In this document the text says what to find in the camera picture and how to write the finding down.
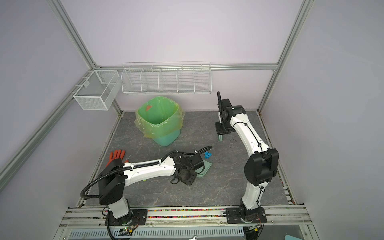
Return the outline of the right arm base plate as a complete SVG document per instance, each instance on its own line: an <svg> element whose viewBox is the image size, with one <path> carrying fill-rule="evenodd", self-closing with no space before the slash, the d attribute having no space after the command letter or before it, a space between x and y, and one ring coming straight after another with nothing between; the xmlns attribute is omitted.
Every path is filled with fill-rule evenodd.
<svg viewBox="0 0 384 240"><path fill-rule="evenodd" d="M223 216L228 224L265 224L267 222L266 211L262 207L248 210L242 206L226 208Z"/></svg>

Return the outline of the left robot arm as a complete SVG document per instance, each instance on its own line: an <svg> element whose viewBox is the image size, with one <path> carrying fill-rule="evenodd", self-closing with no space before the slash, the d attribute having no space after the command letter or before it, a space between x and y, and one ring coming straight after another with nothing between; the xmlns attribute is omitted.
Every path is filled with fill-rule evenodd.
<svg viewBox="0 0 384 240"><path fill-rule="evenodd" d="M205 170L205 164L198 152L185 153L171 151L158 160L142 163L122 163L120 158L113 160L99 176L87 184L81 191L83 199L99 199L100 205L108 207L115 219L129 219L131 209L124 197L124 189L139 181L157 177L172 176L172 184L179 182L192 185L197 171Z"/></svg>

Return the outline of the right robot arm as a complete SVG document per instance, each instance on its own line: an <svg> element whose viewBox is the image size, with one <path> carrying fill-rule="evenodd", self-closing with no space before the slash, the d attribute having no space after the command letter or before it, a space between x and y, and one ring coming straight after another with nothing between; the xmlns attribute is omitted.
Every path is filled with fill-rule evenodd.
<svg viewBox="0 0 384 240"><path fill-rule="evenodd" d="M246 110L241 105L233 106L229 99L217 92L219 121L215 123L219 136L237 133L244 144L248 160L244 174L248 181L241 207L246 212L261 207L261 198L267 185L277 175L279 152L270 148L252 126Z"/></svg>

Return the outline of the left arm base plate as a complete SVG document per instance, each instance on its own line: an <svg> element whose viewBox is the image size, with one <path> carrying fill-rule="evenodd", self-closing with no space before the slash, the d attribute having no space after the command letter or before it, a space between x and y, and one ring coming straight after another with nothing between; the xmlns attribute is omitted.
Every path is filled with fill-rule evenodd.
<svg viewBox="0 0 384 240"><path fill-rule="evenodd" d="M121 218L116 219L111 211L108 211L105 226L142 226L146 224L148 215L147 209L131 209L130 212Z"/></svg>

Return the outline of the paper scrap cluster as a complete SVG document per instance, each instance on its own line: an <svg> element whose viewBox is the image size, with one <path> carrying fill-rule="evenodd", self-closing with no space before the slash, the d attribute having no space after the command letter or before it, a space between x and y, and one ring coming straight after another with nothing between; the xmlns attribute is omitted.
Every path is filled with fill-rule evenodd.
<svg viewBox="0 0 384 240"><path fill-rule="evenodd" d="M205 152L204 156L205 156L205 159L209 159L212 156L212 154L210 152Z"/></svg>

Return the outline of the green plastic dustpan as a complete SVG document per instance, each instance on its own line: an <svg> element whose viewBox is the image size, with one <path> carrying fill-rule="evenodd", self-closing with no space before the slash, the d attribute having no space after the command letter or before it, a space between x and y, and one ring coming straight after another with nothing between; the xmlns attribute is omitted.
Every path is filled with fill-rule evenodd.
<svg viewBox="0 0 384 240"><path fill-rule="evenodd" d="M201 167L201 168L199 168L199 169L196 170L197 178L202 178L202 177L204 177L204 176L207 174L207 172L208 172L208 170L210 169L210 167L212 166L212 163L211 163L211 162L208 162L208 161L206 161L206 160L203 160L203 164L204 164L203 167Z"/></svg>

